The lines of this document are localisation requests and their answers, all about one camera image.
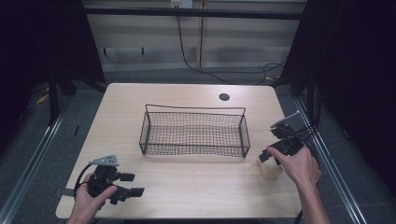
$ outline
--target black pole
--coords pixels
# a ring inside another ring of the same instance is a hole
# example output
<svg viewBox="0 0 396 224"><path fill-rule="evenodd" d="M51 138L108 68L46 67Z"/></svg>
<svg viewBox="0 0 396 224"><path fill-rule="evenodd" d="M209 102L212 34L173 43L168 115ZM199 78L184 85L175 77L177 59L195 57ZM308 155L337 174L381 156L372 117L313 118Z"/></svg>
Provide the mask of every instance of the black pole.
<svg viewBox="0 0 396 224"><path fill-rule="evenodd" d="M315 76L312 71L309 72L306 101L308 117L313 124L315 122Z"/></svg>
<svg viewBox="0 0 396 224"><path fill-rule="evenodd" d="M52 125L53 121L58 118L59 115L59 105L58 105L58 94L57 94L57 78L54 71L54 65L50 65L49 69L49 126Z"/></svg>
<svg viewBox="0 0 396 224"><path fill-rule="evenodd" d="M179 17L214 17L242 19L270 19L299 21L304 14L300 12L241 11L194 8L165 7L37 7L36 12L51 11L57 13L82 13L98 15L141 15L141 16L179 16Z"/></svg>

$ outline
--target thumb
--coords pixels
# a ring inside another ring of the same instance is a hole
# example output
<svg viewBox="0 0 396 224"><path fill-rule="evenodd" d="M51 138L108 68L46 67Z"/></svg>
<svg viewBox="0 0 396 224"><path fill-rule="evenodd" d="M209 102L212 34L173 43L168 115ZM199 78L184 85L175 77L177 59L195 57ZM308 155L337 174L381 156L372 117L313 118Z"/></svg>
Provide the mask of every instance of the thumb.
<svg viewBox="0 0 396 224"><path fill-rule="evenodd" d="M279 152L276 148L274 147L268 147L267 148L268 153L270 153L274 158L278 159L280 163L283 163L285 160L286 156L283 155L281 152Z"/></svg>
<svg viewBox="0 0 396 224"><path fill-rule="evenodd" d="M98 195L95 199L98 202L104 202L106 199L110 198L117 191L117 186L110 186L105 189L100 195Z"/></svg>

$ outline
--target wire basket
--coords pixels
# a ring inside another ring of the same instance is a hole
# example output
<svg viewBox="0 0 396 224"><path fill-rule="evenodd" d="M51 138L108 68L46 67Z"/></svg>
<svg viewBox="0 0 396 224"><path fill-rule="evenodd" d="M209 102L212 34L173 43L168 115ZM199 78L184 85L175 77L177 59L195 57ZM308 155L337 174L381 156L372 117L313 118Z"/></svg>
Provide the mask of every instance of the wire basket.
<svg viewBox="0 0 396 224"><path fill-rule="evenodd" d="M146 105L140 148L143 155L212 154L245 158L250 149L245 111L243 107Z"/></svg>

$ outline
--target cable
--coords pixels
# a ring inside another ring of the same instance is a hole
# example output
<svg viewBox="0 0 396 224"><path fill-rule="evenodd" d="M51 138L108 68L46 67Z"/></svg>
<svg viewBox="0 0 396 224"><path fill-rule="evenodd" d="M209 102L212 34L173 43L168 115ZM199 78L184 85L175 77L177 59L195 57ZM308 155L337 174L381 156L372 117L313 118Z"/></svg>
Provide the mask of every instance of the cable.
<svg viewBox="0 0 396 224"><path fill-rule="evenodd" d="M298 214L297 218L294 220L294 224L300 223L302 217L303 217L303 209L300 210L300 213Z"/></svg>
<svg viewBox="0 0 396 224"><path fill-rule="evenodd" d="M185 55L185 52L184 52L184 45L183 45L183 38L182 38L182 34L181 34L181 22L180 22L180 17L179 17L179 16L176 16L176 18L177 18L177 30L178 30L178 37L179 37L179 41L180 41L181 54L182 54L182 56L183 56L184 63L185 63L192 71L195 71L195 72L198 72L198 73L201 73L201 74L210 75L210 76L212 76L212 77L214 77L214 78L216 78L216 79L218 79L218 80L220 80L220 81L222 81L222 82L225 82L225 83L227 83L227 84L230 84L230 85L237 85L237 84L232 83L232 82L230 82L230 81L227 81L227 80L225 80L225 79L223 79L223 78L220 78L220 77L216 76L215 74L222 74L222 73L228 73L228 74L261 74L261 73L264 73L264 78L263 78L260 82L258 82L257 84L255 84L256 86L258 86L258 85L262 84L262 83L265 81L266 72L271 71L271 70L273 70L273 69L275 69L275 68L277 68L277 67L279 67L279 66L283 66L283 65L285 64L285 62L283 62L283 63L268 63L268 64L266 64L266 65L263 67L262 71L257 71L257 72L246 72L246 71L242 71L242 72L234 72L234 71L232 71L232 72L228 72L228 71L206 72L206 71L203 71L203 70L195 69L195 68L191 67L190 64L189 64L189 63L187 62L187 60L186 60L186 55ZM265 67L267 67L267 66L269 66L269 65L274 65L274 67L271 67L271 68L265 70Z"/></svg>
<svg viewBox="0 0 396 224"><path fill-rule="evenodd" d="M314 120L307 126L306 128L301 129L297 133L301 132L302 130L308 130L310 134L305 138L305 140L309 139L314 133L318 131L319 121L320 121L320 114L321 114L321 105L322 105L322 96L319 94L318 88L316 88L316 110L314 115Z"/></svg>
<svg viewBox="0 0 396 224"><path fill-rule="evenodd" d="M74 188L75 197L76 197L77 189L79 188L79 186L81 186L83 184L83 183L79 183L79 182L81 181L81 178L84 175L84 173L88 170L88 168L90 168L90 166L91 166L90 164L86 165L84 167L84 169L82 169L81 173L79 174L79 176L77 178L76 185L75 185L75 188Z"/></svg>

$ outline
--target metal frame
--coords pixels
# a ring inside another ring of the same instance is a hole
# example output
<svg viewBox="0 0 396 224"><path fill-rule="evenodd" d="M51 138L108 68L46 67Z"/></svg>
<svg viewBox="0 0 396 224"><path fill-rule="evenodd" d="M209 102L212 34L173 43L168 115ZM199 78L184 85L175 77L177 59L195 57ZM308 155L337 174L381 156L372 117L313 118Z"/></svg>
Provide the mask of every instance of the metal frame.
<svg viewBox="0 0 396 224"><path fill-rule="evenodd" d="M35 12L83 13L96 15L140 15L214 17L241 19L269 19L299 21L306 15L302 12L241 11L165 7L31 7Z"/></svg>
<svg viewBox="0 0 396 224"><path fill-rule="evenodd" d="M295 102L297 104L298 110L300 110L302 113L305 125L307 127L310 127L310 119L306 113L306 108L303 101L300 98L295 98ZM353 223L366 224L366 219L363 216L359 204L356 202L355 198L349 190L349 187L347 186L347 183L341 176L341 173L338 170L338 167L335 164L334 160L332 159L332 155L330 154L329 149L327 149L326 145L324 144L320 133L314 132L312 134L312 140L315 148L318 150L318 154L323 161L323 164L326 166L326 169L329 172L329 176L332 179L332 182L334 183L335 187L338 190L338 193L341 196L341 199L343 200L346 210L348 211Z"/></svg>
<svg viewBox="0 0 396 224"><path fill-rule="evenodd" d="M0 223L2 224L11 223L15 214L17 213L17 210L21 205L23 197L25 196L27 190L29 189L30 184L33 181L33 178L35 177L35 173L37 172L40 163L43 161L44 156L46 155L46 152L50 147L50 143L52 142L53 137L58 132L59 126L61 125L62 120L64 119L64 113L69 108L71 101L72 101L71 96L66 97L66 102L64 103L64 108L61 111L60 115L52 123L52 125L50 125L47 128L43 138L40 141L40 144L35 150L35 154L33 155L32 159L30 159L23 174L18 180L17 185L15 186L14 190L12 190L12 192L10 193L6 202L4 203L4 205L0 210Z"/></svg>

